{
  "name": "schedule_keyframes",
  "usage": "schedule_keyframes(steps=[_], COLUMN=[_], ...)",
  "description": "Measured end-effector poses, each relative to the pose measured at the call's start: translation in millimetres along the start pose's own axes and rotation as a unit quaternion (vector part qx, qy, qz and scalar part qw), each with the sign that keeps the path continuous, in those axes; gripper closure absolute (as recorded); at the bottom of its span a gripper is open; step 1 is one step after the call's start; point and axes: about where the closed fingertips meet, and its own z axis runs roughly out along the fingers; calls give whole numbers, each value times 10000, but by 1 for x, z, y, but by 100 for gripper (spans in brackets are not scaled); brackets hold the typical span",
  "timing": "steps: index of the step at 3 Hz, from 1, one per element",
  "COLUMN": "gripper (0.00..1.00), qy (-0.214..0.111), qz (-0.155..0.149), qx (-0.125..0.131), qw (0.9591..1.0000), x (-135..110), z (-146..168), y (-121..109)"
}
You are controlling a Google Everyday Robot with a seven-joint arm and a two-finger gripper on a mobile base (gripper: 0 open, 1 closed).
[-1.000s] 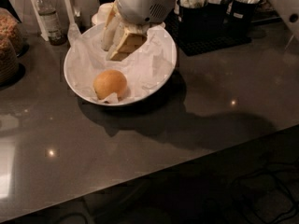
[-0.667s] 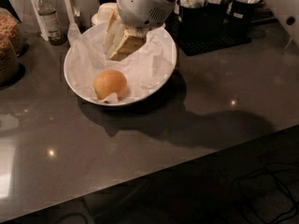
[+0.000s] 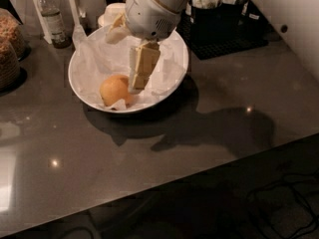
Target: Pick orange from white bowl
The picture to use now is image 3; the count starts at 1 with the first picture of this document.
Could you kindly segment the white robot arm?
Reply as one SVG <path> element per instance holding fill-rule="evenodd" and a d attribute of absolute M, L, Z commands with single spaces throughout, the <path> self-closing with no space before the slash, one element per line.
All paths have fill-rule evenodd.
<path fill-rule="evenodd" d="M 127 36 L 146 43 L 169 37 L 190 0 L 126 0 L 106 40 L 116 44 Z M 302 65 L 319 78 L 319 0 L 252 0 Z"/>

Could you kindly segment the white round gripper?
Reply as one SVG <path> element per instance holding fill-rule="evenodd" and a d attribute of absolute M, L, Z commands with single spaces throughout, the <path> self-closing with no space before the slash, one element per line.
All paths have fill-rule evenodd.
<path fill-rule="evenodd" d="M 127 0 L 125 14 L 115 18 L 106 35 L 106 42 L 117 44 L 132 34 L 148 40 L 169 37 L 180 20 L 175 0 Z M 158 60 L 160 45 L 142 41 L 130 49 L 129 92 L 139 94 L 149 82 Z"/>

